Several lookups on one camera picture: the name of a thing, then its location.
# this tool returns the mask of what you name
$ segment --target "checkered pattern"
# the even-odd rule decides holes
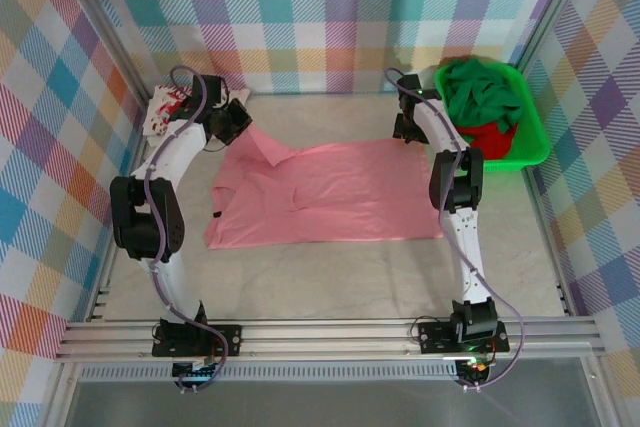
[[[570,0],[529,77],[553,151],[534,169],[579,314],[640,423],[640,0]]]
[[[175,63],[256,92],[378,92],[385,66],[517,59],[546,0],[104,0],[149,86]]]
[[[141,110],[76,0],[0,0],[0,425],[33,425]]]

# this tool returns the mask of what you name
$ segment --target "pink cloth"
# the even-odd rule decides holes
[[[251,125],[213,189],[210,249],[440,237],[424,146],[395,139],[294,150]]]

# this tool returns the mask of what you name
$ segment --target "plaid wall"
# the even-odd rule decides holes
[[[141,110],[76,0],[0,0],[0,426],[30,426]]]
[[[640,0],[570,0],[529,82],[553,143],[534,170],[579,314],[640,425]]]
[[[102,2],[149,86],[185,63],[258,92],[377,92],[385,66],[517,60],[546,0]]]

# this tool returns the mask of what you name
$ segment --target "white floor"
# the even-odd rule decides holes
[[[248,110],[279,141],[311,147],[390,137],[398,102],[392,95],[256,96]],[[223,155],[198,154],[178,188],[187,228],[183,258],[210,319],[449,315],[455,287],[444,239],[208,250],[202,234]],[[479,210],[488,282],[523,315],[562,316],[522,174],[485,175]],[[162,315],[145,272],[124,251],[116,256],[110,287],[105,320]],[[498,311],[511,316],[501,305]]]

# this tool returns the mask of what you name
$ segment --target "white cloth with red print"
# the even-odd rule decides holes
[[[187,94],[191,94],[190,87],[183,87]],[[249,89],[232,90],[230,97],[237,98],[242,105],[247,105],[247,99],[251,91]],[[222,93],[222,101],[225,101],[225,94]],[[147,138],[150,147],[157,147],[162,142],[162,137],[167,133],[169,118],[184,100],[184,95],[173,86],[157,85],[153,97],[149,101],[147,115],[142,126],[142,135]]]

